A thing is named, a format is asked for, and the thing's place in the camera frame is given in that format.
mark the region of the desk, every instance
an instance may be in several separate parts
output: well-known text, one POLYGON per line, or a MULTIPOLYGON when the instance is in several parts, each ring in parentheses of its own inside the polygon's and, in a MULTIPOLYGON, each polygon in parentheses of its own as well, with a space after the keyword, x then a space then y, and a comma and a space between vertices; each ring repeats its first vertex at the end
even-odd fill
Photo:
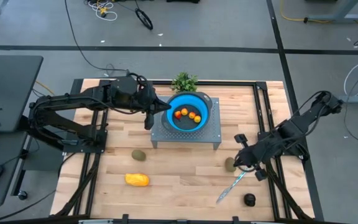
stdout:
MULTIPOLYGON (((41 56, 0 55, 0 164, 19 156, 23 150, 27 133, 17 129, 42 60, 41 56)), ((5 201, 18 160, 4 165, 0 205, 5 201)))
MULTIPOLYGON (((1 133, 0 134, 0 164, 21 154, 27 133, 1 133)), ((4 165, 4 172, 0 177, 0 206, 4 203, 7 191, 11 185, 19 158, 4 165)))
MULTIPOLYGON (((234 157, 241 148, 234 135, 244 133, 249 144, 254 144, 260 131, 254 91, 241 83, 221 82, 216 86, 204 82, 206 85, 198 87, 198 91, 219 98, 222 143, 215 151, 211 144, 188 142, 161 142, 157 149, 153 149, 150 131, 144 129, 144 114, 124 115, 109 110, 108 141, 100 160, 91 218, 121 218, 123 214, 129 214, 130 219, 232 220, 237 216, 243 221, 273 220, 269 183, 267 180, 258 182, 254 174, 247 174, 219 205, 215 204, 220 193, 241 173, 239 170, 228 173, 224 169, 225 159, 234 157), (146 153, 145 162, 131 158, 134 149, 146 153), (147 174, 150 185, 126 185, 124 174, 132 172, 147 174), (255 207, 247 207, 242 202, 246 193, 256 196, 255 207)), ((267 84, 273 122, 278 124, 290 117, 283 83, 263 83, 267 84)), ((98 84, 98 79, 83 80, 81 90, 98 84)), ((154 87, 160 96, 173 94, 169 85, 155 82, 154 87)), ((262 111, 264 127, 269 130, 264 107, 262 111)), ((74 120, 90 124, 92 114, 90 110, 78 109, 74 120)), ((84 154, 76 154, 63 166, 50 213, 58 212, 76 190, 83 157, 84 154)), ((283 156, 282 165, 288 190, 305 213, 313 217, 301 161, 283 156)), ((276 193, 278 209, 284 217, 282 198, 277 189, 276 193)), ((85 202, 81 203, 80 213, 85 210, 85 202)))

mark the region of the black desk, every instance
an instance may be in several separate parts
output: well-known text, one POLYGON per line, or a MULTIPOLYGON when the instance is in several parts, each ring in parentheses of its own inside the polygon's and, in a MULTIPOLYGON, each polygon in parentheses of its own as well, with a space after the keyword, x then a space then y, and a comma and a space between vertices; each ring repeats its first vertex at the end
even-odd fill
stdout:
MULTIPOLYGON (((0 164, 20 155, 26 137, 27 133, 25 132, 0 134, 0 164)), ((4 165, 4 173, 0 177, 0 206, 5 201, 18 160, 19 158, 14 159, 4 165)))
POLYGON ((0 55, 0 132, 16 130, 43 59, 0 55))
MULTIPOLYGON (((21 154, 27 133, 16 131, 43 58, 0 55, 0 164, 21 154)), ((0 205, 5 201, 19 158, 4 165, 0 205)))

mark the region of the table leg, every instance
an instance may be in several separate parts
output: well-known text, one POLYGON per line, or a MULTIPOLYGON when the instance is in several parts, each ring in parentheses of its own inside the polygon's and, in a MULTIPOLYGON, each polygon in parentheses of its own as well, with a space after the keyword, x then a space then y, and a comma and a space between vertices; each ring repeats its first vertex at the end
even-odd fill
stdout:
POLYGON ((157 148, 157 141, 152 141, 152 144, 153 144, 153 148, 156 149, 157 148))
POLYGON ((217 150, 221 143, 219 142, 219 143, 213 143, 213 144, 214 144, 214 150, 217 150))

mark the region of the gray metal platform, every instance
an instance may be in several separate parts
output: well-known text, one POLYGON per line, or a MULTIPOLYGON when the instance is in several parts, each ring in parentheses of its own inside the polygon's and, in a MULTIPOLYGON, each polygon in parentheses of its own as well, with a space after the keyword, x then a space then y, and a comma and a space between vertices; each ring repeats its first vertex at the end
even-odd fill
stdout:
MULTIPOLYGON (((167 102, 170 97, 159 96, 159 98, 167 102)), ((157 143, 162 142, 206 142, 212 143, 213 149, 217 150, 222 142, 221 136, 221 117, 219 111, 219 98, 211 98, 213 106, 208 123, 204 128, 192 133, 172 133, 166 130, 161 124, 161 116, 163 113, 154 115, 154 125, 152 128, 151 141, 153 147, 157 148, 157 143)))

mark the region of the yellow fruit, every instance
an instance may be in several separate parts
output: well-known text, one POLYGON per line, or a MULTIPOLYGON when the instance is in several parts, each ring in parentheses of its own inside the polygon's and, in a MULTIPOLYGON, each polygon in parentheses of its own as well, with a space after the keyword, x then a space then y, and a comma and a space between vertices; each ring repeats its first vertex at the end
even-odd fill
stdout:
POLYGON ((181 112, 181 114, 182 114, 183 116, 186 116, 187 113, 189 113, 189 111, 187 111, 186 108, 183 108, 180 112, 181 112))
POLYGON ((194 113, 194 112, 189 113, 189 118, 190 119, 194 119, 195 117, 196 117, 196 113, 194 113))
POLYGON ((196 116, 196 117, 194 118, 194 122, 199 123, 200 121, 201 121, 201 117, 200 117, 200 116, 196 116))
POLYGON ((136 187, 144 187, 149 184, 149 177, 144 174, 125 174, 125 183, 136 187))

